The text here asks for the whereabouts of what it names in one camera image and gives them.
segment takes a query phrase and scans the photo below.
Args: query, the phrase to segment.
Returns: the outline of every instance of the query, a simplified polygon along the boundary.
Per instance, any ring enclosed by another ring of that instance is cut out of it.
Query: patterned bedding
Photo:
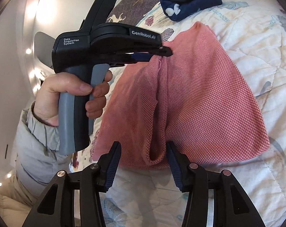
[[[221,45],[251,88],[264,117],[270,149],[237,163],[205,165],[207,170],[229,169],[250,196],[265,225],[280,226],[286,218],[286,14],[276,0],[222,0],[181,22],[173,22],[157,3],[138,26],[175,36],[200,21],[215,32]],[[110,99],[124,68],[113,70]],[[91,152],[102,117],[97,119],[92,144],[78,153],[73,170],[92,160]],[[176,188],[169,169],[134,171],[118,168],[113,187],[101,195],[107,226],[181,226],[188,194]],[[213,192],[209,193],[209,221],[213,220]]]

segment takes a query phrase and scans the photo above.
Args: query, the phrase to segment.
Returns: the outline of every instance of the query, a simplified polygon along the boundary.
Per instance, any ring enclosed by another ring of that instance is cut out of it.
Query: metal screw
[[[198,169],[198,165],[196,164],[196,163],[191,163],[190,165],[189,165],[189,167],[191,168],[191,169]]]
[[[229,171],[229,170],[223,170],[223,174],[224,174],[225,176],[230,176],[230,175],[231,175],[231,171]]]
[[[58,177],[63,177],[65,175],[65,171],[59,171],[58,173],[57,173],[57,176]]]
[[[92,170],[95,170],[95,169],[98,169],[98,168],[99,168],[99,165],[96,164],[96,163],[93,163],[93,164],[91,164],[91,165],[89,166],[89,168],[92,169]]]

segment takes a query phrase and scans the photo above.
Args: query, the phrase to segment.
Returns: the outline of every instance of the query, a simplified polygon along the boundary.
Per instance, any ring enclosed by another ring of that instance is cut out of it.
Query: navy blue cloth
[[[172,21],[181,21],[203,9],[222,5],[222,0],[160,0],[164,14]]]

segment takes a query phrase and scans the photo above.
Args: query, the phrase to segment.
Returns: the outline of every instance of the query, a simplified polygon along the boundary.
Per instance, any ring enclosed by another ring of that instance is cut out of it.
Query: pink cloth
[[[116,84],[93,159],[122,145],[120,165],[168,167],[166,142],[199,164],[243,161],[269,148],[257,102],[210,28],[197,22],[171,57],[129,65]]]

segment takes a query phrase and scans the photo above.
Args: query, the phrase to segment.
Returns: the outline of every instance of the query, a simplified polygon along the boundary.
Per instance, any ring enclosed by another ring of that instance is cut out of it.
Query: jacket
[[[16,133],[16,173],[0,187],[0,216],[8,227],[22,227],[45,186],[60,170],[69,172],[71,155],[58,153],[57,127],[40,123],[33,115],[34,103],[23,110]]]

